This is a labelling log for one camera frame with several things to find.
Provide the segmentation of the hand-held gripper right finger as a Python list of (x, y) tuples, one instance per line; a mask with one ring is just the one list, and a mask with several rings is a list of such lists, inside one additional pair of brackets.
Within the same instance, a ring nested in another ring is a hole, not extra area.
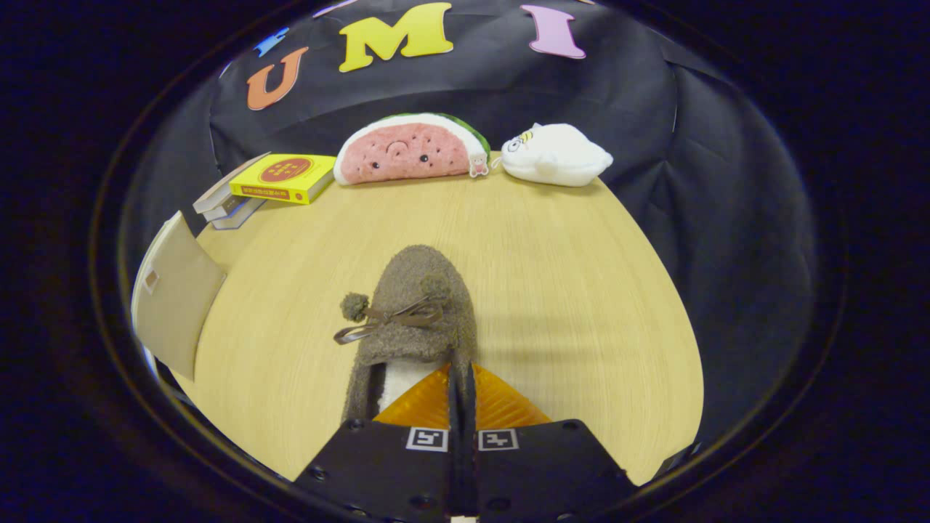
[(586, 522), (634, 496), (635, 484), (585, 423), (549, 419), (479, 365), (471, 375), (479, 522)]

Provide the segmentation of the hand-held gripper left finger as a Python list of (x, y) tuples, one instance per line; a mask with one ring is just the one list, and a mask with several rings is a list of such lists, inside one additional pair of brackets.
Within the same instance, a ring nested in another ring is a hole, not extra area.
[(449, 365), (400, 397), (401, 423), (349, 418), (294, 485), (368, 522), (449, 522), (461, 427)]

